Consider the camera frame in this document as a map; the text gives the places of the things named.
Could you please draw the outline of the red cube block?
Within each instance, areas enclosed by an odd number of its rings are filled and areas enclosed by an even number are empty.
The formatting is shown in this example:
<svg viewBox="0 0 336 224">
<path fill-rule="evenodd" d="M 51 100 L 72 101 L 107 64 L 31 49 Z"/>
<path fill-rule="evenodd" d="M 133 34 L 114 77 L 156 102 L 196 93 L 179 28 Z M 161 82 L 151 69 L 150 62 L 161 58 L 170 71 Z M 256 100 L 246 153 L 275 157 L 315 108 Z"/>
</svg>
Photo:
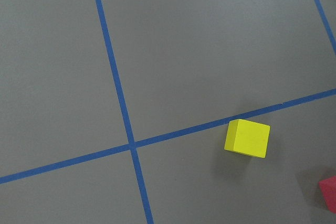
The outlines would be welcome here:
<svg viewBox="0 0 336 224">
<path fill-rule="evenodd" d="M 330 177 L 318 182 L 319 188 L 321 189 L 323 199 L 326 203 L 328 210 L 332 213 L 336 212 L 336 202 L 335 202 L 335 179 L 336 177 Z"/>
</svg>

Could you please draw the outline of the yellow cube block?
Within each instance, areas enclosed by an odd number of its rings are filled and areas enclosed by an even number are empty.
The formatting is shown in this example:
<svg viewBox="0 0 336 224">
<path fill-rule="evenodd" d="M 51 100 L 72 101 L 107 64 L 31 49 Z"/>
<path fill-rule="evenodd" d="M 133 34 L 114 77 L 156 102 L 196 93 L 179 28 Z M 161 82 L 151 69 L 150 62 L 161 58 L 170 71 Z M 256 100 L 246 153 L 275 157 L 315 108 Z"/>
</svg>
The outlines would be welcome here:
<svg viewBox="0 0 336 224">
<path fill-rule="evenodd" d="M 252 157 L 265 158 L 270 126 L 243 119 L 228 124 L 224 150 Z"/>
</svg>

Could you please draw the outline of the blue tape line crosswise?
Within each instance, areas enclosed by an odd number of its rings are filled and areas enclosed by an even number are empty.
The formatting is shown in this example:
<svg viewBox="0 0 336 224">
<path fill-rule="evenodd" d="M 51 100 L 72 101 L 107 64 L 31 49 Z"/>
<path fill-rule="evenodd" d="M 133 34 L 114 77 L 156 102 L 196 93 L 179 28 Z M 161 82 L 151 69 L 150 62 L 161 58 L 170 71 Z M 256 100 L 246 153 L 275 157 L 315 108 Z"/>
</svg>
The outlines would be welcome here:
<svg viewBox="0 0 336 224">
<path fill-rule="evenodd" d="M 252 117 L 255 117 L 255 116 L 259 116 L 259 115 L 271 113 L 271 112 L 274 112 L 274 111 L 286 109 L 286 108 L 289 108 L 289 107 L 292 107 L 292 106 L 297 106 L 297 105 L 301 105 L 301 104 L 308 103 L 308 102 L 311 102 L 311 101 L 327 98 L 327 97 L 330 97 L 330 96 L 333 96 L 333 95 L 335 95 L 335 89 L 315 93 L 315 94 L 308 95 L 308 96 L 305 96 L 305 97 L 302 97 L 302 98 L 297 98 L 297 99 L 286 101 L 286 102 L 283 102 L 283 103 L 278 103 L 278 104 L 275 104 L 275 105 L 267 106 L 267 107 L 256 109 L 256 110 L 252 110 L 252 111 L 249 111 L 249 112 L 229 116 L 227 118 L 223 118 L 223 119 L 207 122 L 207 123 L 204 123 L 204 124 L 191 126 L 191 127 L 185 128 L 185 129 L 165 133 L 165 134 L 162 134 L 162 135 L 146 138 L 146 139 L 143 139 L 143 140 L 140 140 L 140 141 L 136 141 L 135 142 L 135 147 L 143 147 L 143 146 L 147 146 L 147 145 L 150 145 L 150 144 L 170 140 L 170 139 L 180 137 L 180 136 L 183 136 L 183 135 L 189 135 L 189 134 L 200 132 L 200 131 L 203 131 L 203 130 L 208 130 L 208 129 L 211 129 L 211 128 L 214 128 L 214 127 L 217 127 L 217 126 L 225 125 L 225 124 L 227 124 L 230 121 L 235 120 L 235 119 L 248 119 L 248 118 L 252 118 Z M 25 170 L 25 171 L 22 171 L 22 172 L 6 175 L 6 176 L 1 177 L 1 184 L 9 183 L 9 182 L 19 180 L 19 179 L 23 179 L 23 178 L 26 178 L 26 177 L 32 177 L 32 176 L 36 176 L 36 175 L 39 175 L 39 174 L 51 172 L 53 170 L 58 170 L 58 169 L 65 168 L 65 167 L 68 167 L 68 166 L 73 166 L 73 165 L 85 163 L 85 162 L 88 162 L 88 161 L 92 161 L 92 160 L 95 160 L 95 159 L 103 158 L 103 157 L 114 155 L 114 154 L 121 153 L 121 152 L 125 152 L 125 151 L 128 151 L 128 150 L 130 150 L 130 145 L 129 144 L 124 144 L 124 145 L 116 146 L 116 147 L 109 148 L 109 149 L 106 149 L 106 150 L 103 150 L 103 151 L 98 151 L 98 152 L 86 154 L 86 155 L 83 155 L 83 156 L 78 156 L 78 157 L 75 157 L 75 158 L 66 159 L 64 161 L 52 163 L 52 164 L 49 164 L 49 165 L 36 167 L 36 168 Z"/>
</svg>

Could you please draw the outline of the blue tape line lengthwise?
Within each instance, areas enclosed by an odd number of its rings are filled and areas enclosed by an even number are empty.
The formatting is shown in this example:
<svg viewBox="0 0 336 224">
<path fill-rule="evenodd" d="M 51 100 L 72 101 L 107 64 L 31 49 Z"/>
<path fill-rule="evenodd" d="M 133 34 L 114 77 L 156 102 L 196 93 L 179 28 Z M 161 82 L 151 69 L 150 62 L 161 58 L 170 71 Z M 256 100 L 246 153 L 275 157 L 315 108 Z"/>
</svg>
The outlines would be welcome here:
<svg viewBox="0 0 336 224">
<path fill-rule="evenodd" d="M 329 39 L 329 42 L 331 44 L 331 47 L 332 47 L 332 50 L 333 50 L 333 53 L 335 54 L 335 36 L 333 34 L 333 31 L 331 29 L 331 26 L 329 24 L 329 21 L 328 21 L 328 18 L 325 14 L 325 11 L 323 9 L 323 6 L 322 6 L 322 3 L 320 0 L 313 0 L 314 3 L 315 3 L 315 6 L 318 10 L 318 13 L 319 13 L 319 16 L 321 18 L 321 21 L 322 21 L 322 24 L 324 26 L 324 29 L 327 33 L 327 36 L 328 36 L 328 39 Z"/>
<path fill-rule="evenodd" d="M 102 0 L 95 0 L 95 2 L 96 2 L 97 12 L 98 12 L 99 20 L 100 20 L 103 40 L 104 40 L 104 44 L 106 47 L 109 64 L 110 64 L 110 68 L 111 68 L 111 72 L 113 76 L 113 82 L 114 82 L 115 90 L 116 90 L 117 97 L 118 97 L 119 107 L 120 107 L 121 115 L 123 118 L 123 125 L 124 125 L 125 132 L 127 135 L 128 146 L 129 146 L 129 150 L 131 153 L 132 163 L 133 163 L 135 175 L 137 178 L 137 184 L 138 184 L 138 188 L 139 188 L 139 192 L 140 192 L 140 196 L 142 200 L 146 222 L 154 223 L 151 206 L 150 206 L 148 194 L 146 191 L 145 181 L 144 181 L 144 177 L 142 173 L 142 168 L 140 164 L 140 159 L 139 159 L 137 148 L 135 146 L 134 134 L 132 131 L 131 121 L 130 121 L 129 114 L 128 114 L 128 108 L 127 108 L 127 104 L 124 98 L 123 88 L 122 88 L 120 76 L 118 73 L 118 67 L 117 67 L 117 63 L 116 63 L 116 59 L 115 59 L 115 55 L 113 51 L 113 46 L 112 46 L 112 42 L 111 42 L 111 38 L 109 34 L 108 24 L 107 24 L 106 16 L 104 13 L 103 3 L 102 3 Z"/>
</svg>

